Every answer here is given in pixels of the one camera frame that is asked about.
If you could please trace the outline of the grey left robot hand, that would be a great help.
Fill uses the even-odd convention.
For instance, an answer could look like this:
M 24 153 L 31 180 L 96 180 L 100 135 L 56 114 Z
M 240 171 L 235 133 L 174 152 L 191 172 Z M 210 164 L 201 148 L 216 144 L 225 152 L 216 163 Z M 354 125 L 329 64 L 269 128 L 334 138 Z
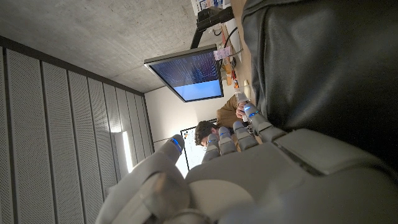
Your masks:
M 126 175 L 97 223 L 396 223 L 397 173 L 373 155 L 308 129 L 287 133 L 252 104 L 259 139 L 240 123 L 208 137 L 182 175 L 174 135 Z

